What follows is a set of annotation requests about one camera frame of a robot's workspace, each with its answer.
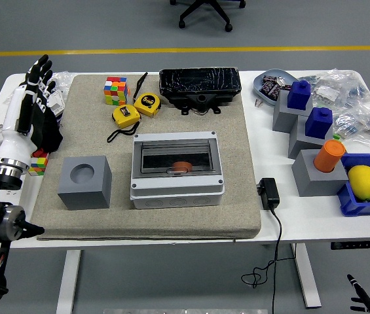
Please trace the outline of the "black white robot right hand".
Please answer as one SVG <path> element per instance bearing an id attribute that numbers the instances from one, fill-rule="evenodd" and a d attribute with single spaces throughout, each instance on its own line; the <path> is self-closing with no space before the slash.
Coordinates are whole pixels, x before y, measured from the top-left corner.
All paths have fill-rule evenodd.
<path id="1" fill-rule="evenodd" d="M 347 275 L 347 278 L 356 291 L 357 298 L 353 297 L 351 300 L 353 302 L 361 304 L 361 306 L 352 305 L 350 309 L 352 311 L 358 311 L 360 313 L 370 313 L 370 297 L 366 293 L 366 291 L 362 288 L 362 286 L 354 279 L 354 277 L 350 274 Z"/>

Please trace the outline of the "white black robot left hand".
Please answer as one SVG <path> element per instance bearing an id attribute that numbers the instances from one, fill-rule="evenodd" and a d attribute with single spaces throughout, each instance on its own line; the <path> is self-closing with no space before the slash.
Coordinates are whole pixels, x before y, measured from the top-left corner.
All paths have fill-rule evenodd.
<path id="1" fill-rule="evenodd" d="M 3 160 L 16 160 L 30 165 L 31 154 L 43 147 L 49 126 L 56 124 L 48 106 L 55 87 L 55 82 L 51 81 L 51 67 L 48 55 L 43 55 L 14 90 L 3 123 L 0 164 Z"/>

